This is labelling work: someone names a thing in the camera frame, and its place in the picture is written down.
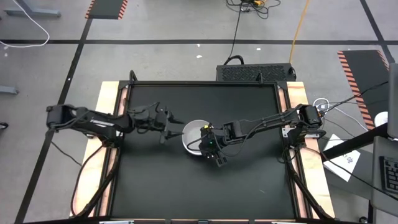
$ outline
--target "yellow cable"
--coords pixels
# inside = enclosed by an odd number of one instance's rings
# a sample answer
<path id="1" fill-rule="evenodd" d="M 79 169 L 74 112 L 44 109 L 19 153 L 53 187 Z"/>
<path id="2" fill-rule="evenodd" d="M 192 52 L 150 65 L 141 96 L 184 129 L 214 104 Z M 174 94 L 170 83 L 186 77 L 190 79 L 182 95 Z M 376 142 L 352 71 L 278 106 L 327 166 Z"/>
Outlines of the yellow cable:
<path id="1" fill-rule="evenodd" d="M 309 4 L 310 4 L 310 0 L 307 0 L 307 2 L 305 3 L 305 7 L 304 7 L 304 10 L 303 10 L 303 13 L 301 13 L 300 22 L 298 22 L 297 30 L 296 30 L 296 33 L 294 34 L 294 38 L 293 38 L 292 48 L 290 50 L 289 63 L 292 63 L 292 57 L 293 57 L 293 52 L 294 52 L 294 44 L 296 43 L 296 38 L 299 35 L 299 30 L 300 30 L 301 24 L 303 23 L 304 16 L 307 13 L 307 8 L 308 8 Z"/>

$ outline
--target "gray floor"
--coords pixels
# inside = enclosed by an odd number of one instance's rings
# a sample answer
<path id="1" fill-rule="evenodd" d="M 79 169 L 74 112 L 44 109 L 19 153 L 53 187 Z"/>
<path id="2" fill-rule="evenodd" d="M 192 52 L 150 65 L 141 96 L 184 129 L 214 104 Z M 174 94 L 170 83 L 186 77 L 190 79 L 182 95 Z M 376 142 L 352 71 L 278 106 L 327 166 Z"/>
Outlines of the gray floor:
<path id="1" fill-rule="evenodd" d="M 59 9 L 59 19 L 37 19 L 51 39 L 80 38 L 90 0 L 36 0 L 36 6 Z M 291 40 L 299 22 L 304 0 L 285 0 L 260 20 L 243 14 L 238 39 Z M 368 1 L 371 12 L 386 40 L 398 40 L 396 0 Z M 0 0 L 0 9 L 13 6 Z M 0 39 L 44 39 L 45 35 L 26 18 L 9 17 L 0 11 Z M 88 39 L 232 39 L 237 13 L 223 0 L 130 1 L 120 21 L 95 20 Z M 358 0 L 312 1 L 298 37 L 300 40 L 377 40 Z M 77 45 L 46 45 L 29 49 L 0 48 L 0 81 L 16 86 L 18 95 L 0 95 L 1 121 L 10 127 L 0 133 L 0 223 L 14 221 L 30 175 L 39 155 L 45 128 L 45 107 L 56 104 Z M 352 92 L 336 52 L 378 49 L 376 45 L 297 45 L 293 65 L 298 80 L 305 82 L 309 102 L 325 97 L 341 101 Z M 398 46 L 389 46 L 398 58 Z M 228 44 L 214 45 L 85 45 L 72 80 L 66 103 L 95 108 L 101 82 L 126 80 L 134 69 L 140 80 L 214 80 L 215 67 L 231 50 Z M 246 63 L 286 62 L 289 45 L 236 45 L 234 53 Z M 355 105 L 342 105 L 345 112 L 361 122 Z M 363 130 L 337 111 L 328 118 L 357 135 Z M 349 135 L 331 123 L 325 125 L 345 139 Z M 78 161 L 83 159 L 86 139 L 73 131 L 62 131 L 54 139 Z M 26 221 L 67 218 L 69 201 L 78 167 L 53 147 L 45 161 Z M 367 215 L 368 202 L 330 186 L 336 216 L 356 221 Z M 377 213 L 380 223 L 398 223 L 398 218 Z"/>

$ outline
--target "wooden table edge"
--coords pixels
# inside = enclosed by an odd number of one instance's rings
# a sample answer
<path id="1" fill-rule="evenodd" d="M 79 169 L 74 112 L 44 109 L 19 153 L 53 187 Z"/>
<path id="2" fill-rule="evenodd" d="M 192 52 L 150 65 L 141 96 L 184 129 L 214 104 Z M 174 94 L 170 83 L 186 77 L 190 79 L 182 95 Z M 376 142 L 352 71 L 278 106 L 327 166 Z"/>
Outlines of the wooden table edge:
<path id="1" fill-rule="evenodd" d="M 302 82 L 288 82 L 288 93 L 291 107 L 296 106 L 299 103 L 308 104 L 307 96 L 305 93 L 304 84 Z M 103 113 L 111 113 L 114 112 L 114 106 L 116 104 L 116 99 L 118 95 L 118 87 L 119 82 L 103 82 L 101 85 L 101 90 L 99 92 L 99 97 L 96 105 L 96 111 L 100 111 Z M 127 95 L 127 89 L 123 89 L 122 95 L 120 97 L 119 102 L 119 114 L 124 111 L 124 99 Z M 280 104 L 282 110 L 286 110 L 284 92 L 282 89 L 279 89 L 280 96 Z M 316 139 L 306 139 L 307 146 L 312 149 L 318 149 L 318 143 Z M 97 149 L 101 145 L 98 139 L 89 139 L 86 146 L 86 152 L 83 161 L 93 153 L 95 149 Z M 101 173 L 103 170 L 104 157 L 105 157 L 105 148 L 102 149 L 95 157 L 92 158 L 92 161 L 89 161 L 83 170 L 79 185 L 76 191 L 76 195 L 73 200 L 74 210 L 78 213 L 81 209 L 84 208 L 86 203 L 90 200 L 92 195 L 95 193 L 96 189 L 99 186 Z M 112 166 L 112 158 L 114 157 L 115 149 L 111 152 L 110 158 L 110 166 Z M 302 164 L 305 174 L 305 179 L 307 182 L 307 187 L 317 202 L 322 206 L 322 208 L 329 214 L 334 217 L 334 210 L 331 204 L 330 193 L 326 181 L 325 172 L 323 170 L 323 164 L 321 157 L 309 150 L 302 149 L 300 151 L 302 156 Z M 297 161 L 293 160 L 293 165 L 297 171 Z M 106 215 L 106 210 L 108 207 L 108 199 L 110 187 L 107 187 L 103 194 L 103 198 L 101 201 L 101 209 L 99 211 L 99 215 Z M 298 207 L 300 211 L 301 217 L 306 217 L 306 210 L 303 200 L 303 195 L 300 189 L 296 185 L 297 191 L 297 199 L 298 199 Z"/>

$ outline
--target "orange and black striped mat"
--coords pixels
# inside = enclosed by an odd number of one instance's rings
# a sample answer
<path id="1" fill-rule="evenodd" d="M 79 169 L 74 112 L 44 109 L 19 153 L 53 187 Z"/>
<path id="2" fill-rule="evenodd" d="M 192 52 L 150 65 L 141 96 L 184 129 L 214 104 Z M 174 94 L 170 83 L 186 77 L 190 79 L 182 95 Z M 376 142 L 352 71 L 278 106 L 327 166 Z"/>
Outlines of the orange and black striped mat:
<path id="1" fill-rule="evenodd" d="M 92 0 L 86 19 L 122 19 L 128 0 Z"/>
<path id="2" fill-rule="evenodd" d="M 354 95 L 388 81 L 388 64 L 378 50 L 338 51 L 338 58 Z M 367 91 L 355 100 L 368 130 L 374 129 L 374 118 L 388 111 L 388 85 Z"/>

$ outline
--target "desk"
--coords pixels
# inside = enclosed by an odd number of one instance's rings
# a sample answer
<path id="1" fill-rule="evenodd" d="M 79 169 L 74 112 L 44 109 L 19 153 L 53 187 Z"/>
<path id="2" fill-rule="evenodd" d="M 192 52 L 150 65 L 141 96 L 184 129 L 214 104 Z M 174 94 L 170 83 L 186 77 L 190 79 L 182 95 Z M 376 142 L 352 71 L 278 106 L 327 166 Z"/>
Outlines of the desk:
<path id="1" fill-rule="evenodd" d="M 117 93 L 118 93 L 119 82 L 103 82 L 101 86 L 101 90 L 98 97 L 97 106 L 95 108 L 96 111 L 100 111 L 103 113 L 114 113 L 115 104 L 119 103 L 119 111 L 121 114 L 124 109 L 124 99 L 127 96 L 127 88 L 124 88 L 121 92 L 121 97 L 118 102 Z M 299 103 L 308 104 L 307 96 L 305 94 L 304 84 L 302 82 L 288 82 L 288 92 L 290 98 L 291 107 L 297 106 Z M 280 95 L 280 103 L 282 105 L 282 110 L 286 110 L 286 103 L 284 100 L 284 92 L 279 90 Z M 318 143 L 316 139 L 306 139 L 307 146 L 312 149 L 318 149 Z M 89 157 L 98 147 L 100 147 L 101 143 L 98 139 L 89 139 L 84 159 Z M 116 153 L 116 150 L 113 149 L 111 151 L 111 157 L 109 160 L 109 166 L 112 166 L 113 157 Z M 76 191 L 76 195 L 73 201 L 75 212 L 79 212 L 84 208 L 86 203 L 90 200 L 92 195 L 95 193 L 96 189 L 99 186 L 101 174 L 104 166 L 104 158 L 106 154 L 106 149 L 102 148 L 97 155 L 95 155 L 91 161 L 89 161 L 81 173 L 80 182 Z M 326 182 L 325 173 L 323 170 L 322 159 L 319 154 L 316 154 L 312 151 L 308 151 L 305 149 L 301 150 L 301 160 L 303 165 L 303 172 L 307 184 L 307 188 L 315 197 L 317 202 L 323 207 L 323 209 L 327 212 L 327 214 L 331 216 L 335 216 L 333 207 L 331 204 L 330 194 L 328 190 L 328 185 Z M 296 159 L 293 160 L 294 167 L 297 172 L 297 163 Z M 100 201 L 101 207 L 99 210 L 99 215 L 106 215 L 108 202 L 109 202 L 109 194 L 110 188 L 105 190 L 102 200 Z M 299 215 L 300 217 L 307 217 L 307 211 L 305 208 L 305 203 L 303 200 L 303 195 L 300 189 L 296 186 L 297 198 L 298 198 L 298 207 L 299 207 Z"/>

